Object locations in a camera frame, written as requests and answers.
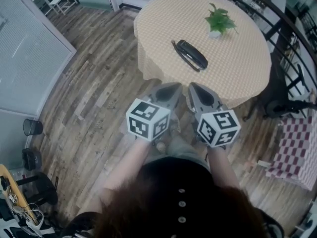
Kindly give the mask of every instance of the brown hair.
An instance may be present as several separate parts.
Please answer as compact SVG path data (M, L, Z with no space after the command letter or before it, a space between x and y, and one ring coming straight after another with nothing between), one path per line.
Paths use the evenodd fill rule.
M162 238L158 230L164 226L149 224L148 204L153 192L151 181L146 179L127 182L116 190L110 205L103 208L95 238ZM210 218L209 226L197 227L197 230L206 229L207 237L267 237L261 214L242 190L226 187L216 189L216 193L217 200L206 202L212 204L212 211L204 215L204 218ZM153 226L156 230L147 229Z

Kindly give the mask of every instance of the pants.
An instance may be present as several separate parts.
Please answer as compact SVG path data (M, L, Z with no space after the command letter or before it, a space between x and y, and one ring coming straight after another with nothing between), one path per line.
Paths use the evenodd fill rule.
M210 171L210 168L207 165L206 161L202 159L197 154L196 150L190 144L188 144L181 136L176 136L172 139L171 143L167 148L166 153L167 155L161 154L156 149L156 147L152 147L152 149L150 150L150 154L145 161L145 164L166 157L174 157L195 162L206 168L208 171Z

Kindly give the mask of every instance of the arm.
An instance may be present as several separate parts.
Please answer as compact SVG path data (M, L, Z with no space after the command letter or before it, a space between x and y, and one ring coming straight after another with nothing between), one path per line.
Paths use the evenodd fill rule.
M219 187L240 188L238 178L232 169L225 150L207 147L208 160L214 183Z
M93 196L87 206L84 206L77 215L83 212L102 212L103 206L111 202L113 190L120 187L122 183L137 176L146 157L148 156L151 142L138 138L132 147L124 155L117 166L110 172L108 178Z

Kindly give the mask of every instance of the round table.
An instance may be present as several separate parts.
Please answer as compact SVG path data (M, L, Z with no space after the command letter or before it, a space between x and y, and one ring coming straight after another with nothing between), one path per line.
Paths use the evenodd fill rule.
M237 25L223 36L209 37L209 3L228 11ZM138 39L139 70L144 79L162 83L197 82L214 90L229 108L260 94L271 68L266 40L255 22L227 0L151 0L134 21ZM176 53L171 40L185 40L208 60L206 70L195 72Z

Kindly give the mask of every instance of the wooden floor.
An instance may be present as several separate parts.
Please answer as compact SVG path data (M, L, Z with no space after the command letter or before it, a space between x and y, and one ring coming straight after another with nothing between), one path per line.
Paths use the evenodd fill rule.
M43 169L52 181L59 177L58 211L69 221L85 205L134 140L126 133L125 112L136 97L158 80L145 81L138 70L133 20L137 11L107 12L81 6L50 20L77 49L42 111L44 134L32 147L42 153ZM250 101L235 108L241 119ZM184 99L178 112L182 134L193 140L191 114ZM289 234L307 211L315 191L274 178L254 163L270 158L278 142L277 121L260 113L242 122L229 160L252 203L272 215Z

